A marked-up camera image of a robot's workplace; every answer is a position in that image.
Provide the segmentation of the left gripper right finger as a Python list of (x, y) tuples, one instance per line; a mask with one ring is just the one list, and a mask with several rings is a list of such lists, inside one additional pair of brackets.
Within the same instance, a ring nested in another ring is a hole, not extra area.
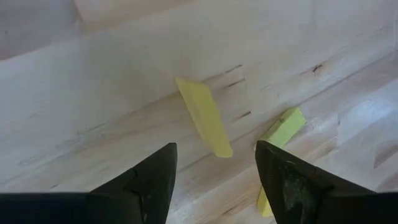
[(398, 224), (398, 192), (373, 192), (266, 141), (255, 158), (277, 224)]

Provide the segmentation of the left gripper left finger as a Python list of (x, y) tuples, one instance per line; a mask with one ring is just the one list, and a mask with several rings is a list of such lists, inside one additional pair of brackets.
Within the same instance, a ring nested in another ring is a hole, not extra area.
[(171, 142), (90, 192), (0, 194), (0, 224), (165, 224), (177, 158)]

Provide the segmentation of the yellow sticky note pad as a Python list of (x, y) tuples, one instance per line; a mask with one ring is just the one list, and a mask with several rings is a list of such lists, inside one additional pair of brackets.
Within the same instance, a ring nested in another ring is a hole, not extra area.
[(205, 144), (217, 157), (232, 157), (233, 150), (211, 90), (204, 83), (185, 78), (176, 77), (175, 82)]
[[(277, 121), (259, 138), (279, 148), (283, 148), (290, 139), (301, 130), (307, 120), (298, 107), (286, 110)], [(257, 198), (257, 209), (263, 217), (272, 217), (272, 209), (264, 188), (261, 187)]]

